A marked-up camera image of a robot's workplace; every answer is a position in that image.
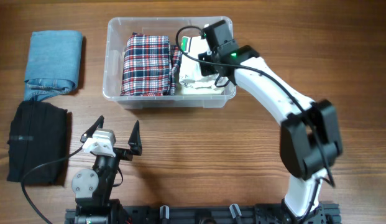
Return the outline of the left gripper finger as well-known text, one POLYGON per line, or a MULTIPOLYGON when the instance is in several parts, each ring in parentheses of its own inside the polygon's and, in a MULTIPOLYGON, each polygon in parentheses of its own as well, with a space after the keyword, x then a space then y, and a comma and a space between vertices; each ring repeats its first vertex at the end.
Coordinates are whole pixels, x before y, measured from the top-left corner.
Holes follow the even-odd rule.
POLYGON ((91 138, 94 134, 94 132, 98 129, 98 128, 102 128, 103 127, 103 124, 104 124, 104 116, 101 115, 95 122, 94 124, 88 128, 82 135, 81 135, 81 139, 80 139, 80 142, 82 143, 85 143, 86 140, 88 138, 91 138))
POLYGON ((142 155, 142 142, 140 138, 139 120, 137 120, 136 123, 134 124, 133 130, 128 140, 128 145, 130 146, 130 151, 133 155, 137 155, 137 156, 142 155))

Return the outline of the white printed t-shirt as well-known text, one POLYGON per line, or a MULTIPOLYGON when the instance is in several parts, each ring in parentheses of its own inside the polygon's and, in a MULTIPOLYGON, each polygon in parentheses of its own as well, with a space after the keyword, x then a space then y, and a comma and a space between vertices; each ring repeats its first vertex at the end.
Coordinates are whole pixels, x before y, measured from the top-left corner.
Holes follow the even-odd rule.
MULTIPOLYGON (((199 54, 208 56, 209 47, 205 39, 200 36, 196 37, 182 37, 181 48, 189 56, 198 59, 199 54)), ((202 69, 198 62, 189 59, 182 55, 182 61, 179 71, 179 84, 185 87, 193 88, 215 88, 215 80, 218 73, 210 72, 208 76, 202 75, 202 69)))

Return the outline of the plaid shirt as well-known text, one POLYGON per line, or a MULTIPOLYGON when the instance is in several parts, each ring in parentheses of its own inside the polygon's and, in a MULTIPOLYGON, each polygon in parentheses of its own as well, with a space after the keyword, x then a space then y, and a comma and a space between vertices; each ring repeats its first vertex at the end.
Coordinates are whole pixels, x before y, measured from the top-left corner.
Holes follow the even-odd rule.
POLYGON ((134 33, 124 51, 121 95, 174 95, 181 62, 182 53, 168 36, 134 33))

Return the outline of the cream cloth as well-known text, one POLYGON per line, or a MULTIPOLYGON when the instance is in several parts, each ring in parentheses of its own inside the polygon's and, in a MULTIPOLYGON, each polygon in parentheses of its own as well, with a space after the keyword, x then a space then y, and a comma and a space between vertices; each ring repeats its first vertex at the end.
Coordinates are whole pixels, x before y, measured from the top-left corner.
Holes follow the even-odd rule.
POLYGON ((175 94, 176 95, 220 95, 224 91, 225 87, 222 88, 193 88, 185 87, 178 84, 175 94))

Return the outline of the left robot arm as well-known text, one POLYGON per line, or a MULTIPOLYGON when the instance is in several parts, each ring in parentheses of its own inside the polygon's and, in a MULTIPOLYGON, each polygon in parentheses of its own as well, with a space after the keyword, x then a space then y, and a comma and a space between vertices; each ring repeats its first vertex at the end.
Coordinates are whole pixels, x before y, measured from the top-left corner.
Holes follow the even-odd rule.
POLYGON ((76 208, 66 212, 65 223, 132 223, 120 200, 110 196, 112 189, 119 186, 114 182, 122 174, 119 163, 142 154, 140 124, 134 124, 128 149, 116 147, 114 131, 104 129, 103 124, 104 117, 100 116, 81 136, 82 150, 96 159, 92 168, 77 172, 72 179, 76 208))

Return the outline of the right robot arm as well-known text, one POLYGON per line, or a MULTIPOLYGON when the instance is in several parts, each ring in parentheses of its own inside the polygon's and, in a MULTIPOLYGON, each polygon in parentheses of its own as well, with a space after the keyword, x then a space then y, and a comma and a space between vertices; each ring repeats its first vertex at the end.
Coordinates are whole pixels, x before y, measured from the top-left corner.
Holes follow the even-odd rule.
POLYGON ((331 166, 342 154, 335 107, 315 101, 283 81, 251 46, 234 39, 204 40, 202 64, 250 93, 280 125, 280 158, 290 173, 282 201, 289 223, 304 223, 319 209, 318 195, 326 182, 334 186, 331 166))

